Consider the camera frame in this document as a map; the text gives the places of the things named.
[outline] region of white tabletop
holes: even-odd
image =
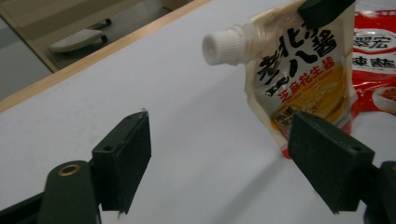
[[[0,209],[41,192],[55,166],[88,161],[122,118],[146,108],[151,161],[128,216],[102,212],[104,223],[362,223],[363,203],[333,215],[281,157],[248,107],[244,66],[202,57],[205,34],[286,2],[212,1],[1,113]],[[375,165],[396,161],[395,116],[363,113],[353,127]]]

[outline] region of white screw cap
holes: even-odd
[[[245,33],[238,26],[209,34],[205,36],[202,44],[205,61],[210,65],[243,63],[245,48]]]

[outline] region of red package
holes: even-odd
[[[355,15],[352,83],[361,111],[396,114],[396,10]]]

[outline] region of table surface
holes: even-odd
[[[0,209],[42,191],[55,166],[88,161],[146,108],[151,161],[130,214],[102,212],[103,223],[362,223],[363,203],[333,215],[281,157],[247,105],[244,66],[202,57],[205,34],[286,2],[195,0],[1,102]],[[395,116],[362,113],[353,128],[375,165],[396,160]]]

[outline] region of sauce pouch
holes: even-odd
[[[245,64],[247,103],[286,158],[294,110],[318,115],[347,133],[357,115],[351,85],[354,3],[325,19],[313,13],[310,20],[318,21],[318,28],[299,13],[304,3],[265,11],[248,24],[207,35],[203,42],[207,63]],[[334,7],[333,1],[326,3]]]

